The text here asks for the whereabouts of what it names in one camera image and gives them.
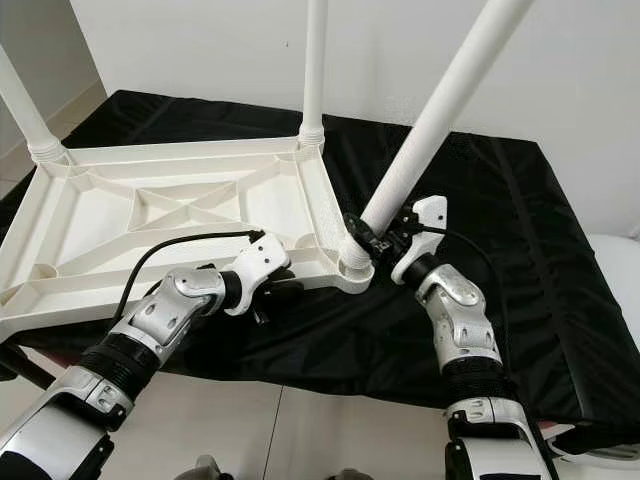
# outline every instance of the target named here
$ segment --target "black cover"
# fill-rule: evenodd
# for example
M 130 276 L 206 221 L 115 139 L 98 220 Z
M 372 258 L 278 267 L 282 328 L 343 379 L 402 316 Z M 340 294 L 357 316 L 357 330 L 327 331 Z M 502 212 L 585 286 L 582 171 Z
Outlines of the black cover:
M 120 91 L 64 142 L 68 147 L 295 135 L 301 115 L 228 102 Z M 407 135 L 404 126 L 325 117 L 324 161 L 343 211 L 360 213 Z M 562 189 L 533 142 L 453 133 L 415 196 L 445 195 L 449 227 L 491 256 L 505 279 L 513 378 L 539 419 L 640 441 L 640 355 Z M 476 282 L 501 332 L 485 264 L 446 238 L 439 256 Z M 166 369 L 257 379 L 326 393 L 446 406 L 431 323 L 412 292 L 377 275 L 359 296 L 335 289 L 271 308 L 272 323 L 220 316 L 196 328 Z M 25 345 L 79 352 L 100 322 L 19 334 Z M 594 424 L 598 428 L 589 429 Z

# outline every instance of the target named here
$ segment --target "black mattress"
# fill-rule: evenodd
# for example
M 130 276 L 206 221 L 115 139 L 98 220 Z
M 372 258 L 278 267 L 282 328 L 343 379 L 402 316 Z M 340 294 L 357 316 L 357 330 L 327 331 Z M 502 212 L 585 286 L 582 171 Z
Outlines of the black mattress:
M 296 135 L 299 112 L 119 91 L 63 142 L 98 147 Z M 325 116 L 324 162 L 343 212 L 360 213 L 409 128 Z M 0 205 L 8 224 L 26 189 Z M 479 244 L 504 279 L 502 338 L 519 393 L 538 419 L 578 428 L 572 452 L 640 441 L 640 355 L 585 235 L 534 142 L 452 133 L 413 196 L 445 195 L 449 227 Z M 498 334 L 504 325 L 485 263 L 454 238 L 438 256 L 478 284 Z M 445 407 L 431 322 L 408 289 L 376 275 L 367 292 L 307 291 L 272 305 L 271 322 L 216 316 L 190 332 L 165 370 L 262 380 L 324 393 Z M 97 342 L 106 322 L 21 332 L 57 355 Z

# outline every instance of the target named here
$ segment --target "white wall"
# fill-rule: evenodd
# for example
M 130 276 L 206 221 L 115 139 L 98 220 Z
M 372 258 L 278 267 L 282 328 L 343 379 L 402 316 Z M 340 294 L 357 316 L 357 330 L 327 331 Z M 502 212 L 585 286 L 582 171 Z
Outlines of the white wall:
M 71 0 L 108 93 L 300 108 L 302 0 Z M 411 124 L 483 0 L 332 0 L 326 111 Z M 538 0 L 455 125 L 539 141 L 586 230 L 640 223 L 640 2 Z
M 98 81 L 69 0 L 0 0 L 0 42 L 45 118 Z M 0 101 L 0 157 L 22 140 Z

